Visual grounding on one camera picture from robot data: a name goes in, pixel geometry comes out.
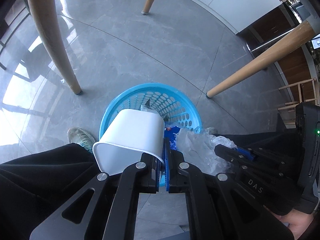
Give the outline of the person's right hand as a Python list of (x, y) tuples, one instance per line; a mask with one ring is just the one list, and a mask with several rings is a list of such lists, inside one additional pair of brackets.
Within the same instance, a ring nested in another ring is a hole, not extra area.
[(298, 210), (291, 210), (287, 215), (276, 215), (276, 219), (292, 232), (294, 239), (319, 239), (319, 211), (306, 214)]

